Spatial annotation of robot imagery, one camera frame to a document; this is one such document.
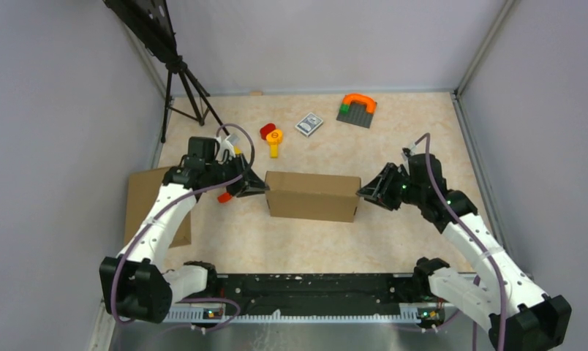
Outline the large cardboard box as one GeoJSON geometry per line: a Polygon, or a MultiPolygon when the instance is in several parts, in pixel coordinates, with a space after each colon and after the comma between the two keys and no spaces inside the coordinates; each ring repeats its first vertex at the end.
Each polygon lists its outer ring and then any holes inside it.
{"type": "Polygon", "coordinates": [[[268,171],[266,201],[273,217],[353,222],[361,179],[355,176],[268,171]]]}

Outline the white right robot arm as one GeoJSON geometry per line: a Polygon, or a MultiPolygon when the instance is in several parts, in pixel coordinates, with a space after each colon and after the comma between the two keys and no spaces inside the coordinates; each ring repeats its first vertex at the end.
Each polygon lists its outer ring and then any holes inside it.
{"type": "Polygon", "coordinates": [[[435,155],[409,156],[403,165],[389,162],[357,194],[389,211],[402,204],[418,208],[479,278],[470,282],[444,260],[422,257],[412,275],[418,299],[453,304],[487,332],[496,350],[550,350],[563,343],[569,302],[550,296],[514,263],[468,196],[447,187],[435,155]]]}

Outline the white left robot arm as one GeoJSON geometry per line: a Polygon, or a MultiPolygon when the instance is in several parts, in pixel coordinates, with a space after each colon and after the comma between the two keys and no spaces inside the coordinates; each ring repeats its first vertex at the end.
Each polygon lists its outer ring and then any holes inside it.
{"type": "Polygon", "coordinates": [[[268,186],[252,171],[236,147],[236,135],[191,137],[187,153],[169,168],[151,209],[131,241],[99,267],[105,307],[124,320],[161,323],[173,304],[193,295],[215,299],[218,282],[208,263],[186,263],[163,272],[174,237],[201,194],[224,188],[233,197],[261,195],[268,186]]]}

